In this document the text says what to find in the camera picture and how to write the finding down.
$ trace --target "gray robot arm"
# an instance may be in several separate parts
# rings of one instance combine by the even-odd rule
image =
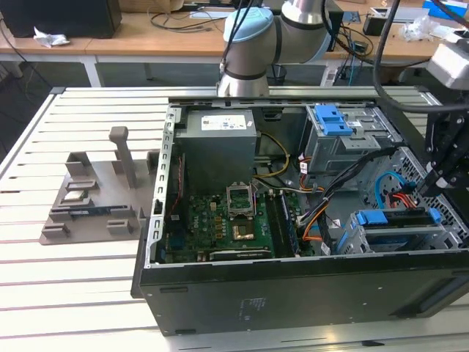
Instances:
[[[330,36],[321,19],[320,0],[288,0],[281,16],[252,7],[221,65],[220,97],[262,97],[269,95],[266,69],[269,65],[304,63],[321,57]],[[226,19],[228,41],[236,12]]]

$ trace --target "green motherboard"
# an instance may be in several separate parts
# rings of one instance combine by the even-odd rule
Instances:
[[[166,262],[193,263],[210,260],[217,251],[269,251],[276,257],[273,231],[267,214],[269,194],[257,193],[254,216],[229,216],[226,194],[190,196],[186,229],[167,233]],[[300,214],[297,195],[284,195],[292,221]],[[243,194],[231,195],[231,209],[246,208]]]

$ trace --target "metal workbench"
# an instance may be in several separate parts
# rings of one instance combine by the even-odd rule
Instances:
[[[401,102],[437,103],[410,87],[388,91]],[[0,351],[467,351],[469,296],[430,319],[164,339],[147,304],[130,297],[137,241],[39,245],[69,152],[112,160],[108,132],[126,125],[133,157],[143,159],[160,147],[171,96],[214,94],[213,88],[79,88],[48,96],[0,166]],[[273,89],[277,94],[358,98],[374,90],[282,87]],[[409,118],[423,133],[425,116]],[[363,347],[364,340],[385,345]]]

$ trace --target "wooden desk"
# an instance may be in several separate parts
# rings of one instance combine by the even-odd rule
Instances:
[[[41,46],[32,38],[15,38],[12,36],[5,23],[1,22],[1,27],[12,45],[17,48],[22,54],[68,54],[68,55],[84,55],[85,49],[91,43],[92,38],[73,38],[69,45],[57,46],[54,48],[46,48]],[[5,40],[3,35],[0,35],[0,53],[13,54],[15,51]]]
[[[337,1],[344,11],[358,11],[360,14],[369,12],[372,6],[380,6],[380,0],[369,0],[367,4],[353,4]],[[421,0],[407,0],[402,6],[419,7]],[[174,14],[174,17],[182,17],[183,14]],[[184,26],[192,23],[200,23],[205,20],[185,18],[182,20],[170,20],[167,26]],[[362,23],[351,23],[350,27],[362,31]],[[443,21],[445,25],[456,24],[451,21]],[[72,38],[70,45],[44,48],[33,39],[15,39],[11,37],[12,44],[31,62],[80,62],[88,73],[92,87],[101,87],[102,80],[96,68],[101,62],[132,62],[142,63],[145,67],[147,78],[152,77],[149,63],[213,63],[220,62],[224,50],[224,41],[220,31],[213,23],[205,24],[209,32],[200,33],[175,33],[154,27],[146,13],[123,13],[122,24],[113,39],[100,40],[91,38]],[[219,29],[224,29],[224,20],[217,22]],[[429,59],[440,42],[421,41],[407,43],[399,37],[398,31],[401,25],[395,24],[391,29],[391,35],[386,43],[383,62],[403,63]],[[364,40],[354,34],[354,39]],[[374,49],[379,43],[379,37],[370,37],[374,43]],[[347,53],[336,45],[336,50],[328,52],[323,59],[315,62],[307,62],[307,65],[326,66],[322,85],[331,85],[327,77],[331,77],[334,70],[342,64]],[[3,38],[0,38],[0,61],[19,61],[18,55],[8,46]]]
[[[155,21],[163,23],[163,16]],[[169,20],[166,26],[187,26],[206,20],[185,18],[180,21]],[[224,20],[217,21],[220,30]],[[217,56],[221,57],[224,40],[213,23],[204,27],[209,32],[175,33],[153,26],[146,13],[123,13],[122,23],[114,38],[93,39],[86,47],[91,55],[149,55],[149,56]]]

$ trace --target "light blue robot joint cap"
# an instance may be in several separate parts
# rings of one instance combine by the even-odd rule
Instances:
[[[240,15],[237,18],[237,26],[241,22],[246,8],[238,10]],[[235,24],[237,11],[234,11],[229,14],[225,22],[225,32],[223,34],[223,39],[225,42],[229,41],[229,35],[232,32],[233,25]],[[243,24],[238,29],[236,35],[233,38],[233,43],[244,42],[250,40],[251,38],[256,37],[257,35],[265,32],[271,23],[273,22],[273,13],[269,9],[252,7],[249,9],[248,14],[246,15]]]

